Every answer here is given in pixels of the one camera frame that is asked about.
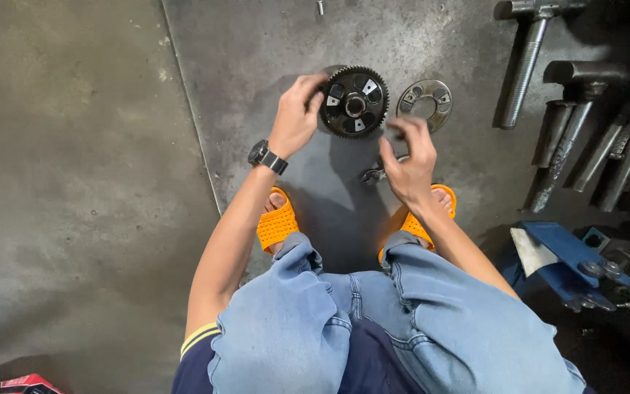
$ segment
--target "hand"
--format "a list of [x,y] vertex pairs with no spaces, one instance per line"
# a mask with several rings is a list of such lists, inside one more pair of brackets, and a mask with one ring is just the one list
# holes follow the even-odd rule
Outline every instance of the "hand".
[[325,95],[316,90],[324,81],[324,73],[299,76],[281,96],[269,149],[284,160],[304,147],[315,133],[317,112],[325,100]]
[[437,151],[424,119],[406,116],[394,119],[388,125],[404,134],[409,151],[409,159],[398,163],[390,141],[385,137],[380,138],[381,158],[390,189],[400,202],[411,211],[416,211],[433,201],[430,185]]

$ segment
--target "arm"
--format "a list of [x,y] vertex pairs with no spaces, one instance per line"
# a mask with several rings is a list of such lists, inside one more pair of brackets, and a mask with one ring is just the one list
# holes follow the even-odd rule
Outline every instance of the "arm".
[[[281,96],[269,149],[284,160],[312,138],[324,100],[322,93],[314,93],[326,79],[324,74],[301,76]],[[240,286],[259,217],[275,181],[276,173],[271,169],[254,167],[215,226],[191,284],[185,337],[215,322]]]
[[477,280],[519,298],[490,260],[432,198],[429,185],[437,152],[426,122],[417,118],[398,118],[389,125],[405,135],[410,154],[409,160],[398,163],[390,142],[381,137],[381,158],[390,188],[434,240],[439,255]]

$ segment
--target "light blue jeans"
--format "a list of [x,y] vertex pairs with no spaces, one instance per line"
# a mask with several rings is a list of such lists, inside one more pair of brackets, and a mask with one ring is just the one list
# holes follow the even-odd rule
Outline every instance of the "light blue jeans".
[[390,275],[322,273],[292,233],[267,273],[235,292],[218,317],[214,393],[336,393],[351,321],[389,334],[427,393],[582,393],[585,382],[553,343],[555,327],[520,300],[419,245],[407,231],[384,248]]

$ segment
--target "gear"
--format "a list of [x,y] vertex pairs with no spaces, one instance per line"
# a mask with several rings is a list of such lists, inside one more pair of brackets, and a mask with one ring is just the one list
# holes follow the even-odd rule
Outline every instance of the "gear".
[[388,88],[381,76],[368,67],[337,70],[323,92],[320,117],[337,137],[368,136],[383,123],[388,111]]

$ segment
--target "wristwatch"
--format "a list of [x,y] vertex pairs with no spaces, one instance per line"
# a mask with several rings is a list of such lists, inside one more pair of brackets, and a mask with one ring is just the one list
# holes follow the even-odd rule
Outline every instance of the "wristwatch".
[[254,148],[249,152],[247,161],[252,166],[263,164],[271,168],[278,175],[283,174],[285,168],[288,166],[288,161],[276,156],[274,152],[269,150],[269,141],[267,141],[267,139],[262,139],[254,145]]

